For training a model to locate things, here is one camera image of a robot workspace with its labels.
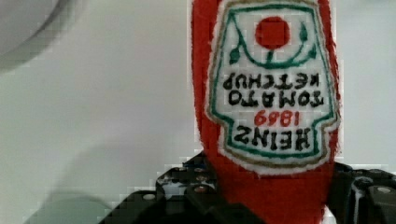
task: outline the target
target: red plush ketchup bottle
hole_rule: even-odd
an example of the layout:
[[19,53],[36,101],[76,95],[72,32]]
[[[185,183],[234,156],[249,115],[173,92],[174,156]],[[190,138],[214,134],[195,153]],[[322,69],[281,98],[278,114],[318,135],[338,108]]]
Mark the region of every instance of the red plush ketchup bottle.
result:
[[220,193],[269,224],[319,224],[340,122],[329,1],[194,0],[191,30]]

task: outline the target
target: heinz label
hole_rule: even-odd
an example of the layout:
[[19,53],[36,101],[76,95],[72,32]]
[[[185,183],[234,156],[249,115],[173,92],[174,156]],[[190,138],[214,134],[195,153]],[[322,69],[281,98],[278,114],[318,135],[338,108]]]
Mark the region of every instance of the heinz label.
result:
[[220,152],[260,175],[327,161],[338,104],[316,1],[225,0],[215,32],[206,111]]

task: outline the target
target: red tomato circle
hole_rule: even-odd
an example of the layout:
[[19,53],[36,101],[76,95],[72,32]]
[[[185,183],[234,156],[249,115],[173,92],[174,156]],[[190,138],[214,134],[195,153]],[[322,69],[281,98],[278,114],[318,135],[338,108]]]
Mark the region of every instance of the red tomato circle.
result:
[[280,17],[268,17],[256,27],[256,41],[266,49],[280,49],[290,41],[288,23]]

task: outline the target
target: gray background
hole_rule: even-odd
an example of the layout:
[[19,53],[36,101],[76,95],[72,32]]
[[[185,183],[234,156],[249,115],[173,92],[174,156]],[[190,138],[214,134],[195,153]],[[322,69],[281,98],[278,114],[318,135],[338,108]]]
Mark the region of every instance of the gray background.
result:
[[[332,3],[345,100],[338,160],[396,171],[396,1]],[[0,223],[70,195],[114,207],[199,152],[188,5],[73,0],[0,58]]]

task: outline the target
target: black metal frame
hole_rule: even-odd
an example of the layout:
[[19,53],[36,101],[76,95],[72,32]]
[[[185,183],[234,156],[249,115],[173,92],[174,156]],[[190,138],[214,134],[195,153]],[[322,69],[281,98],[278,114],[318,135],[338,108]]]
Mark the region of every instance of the black metal frame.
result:
[[[160,176],[156,190],[132,193],[100,224],[259,224],[241,203],[217,194],[216,174],[202,153]],[[338,224],[396,224],[396,176],[336,163],[327,206]]]

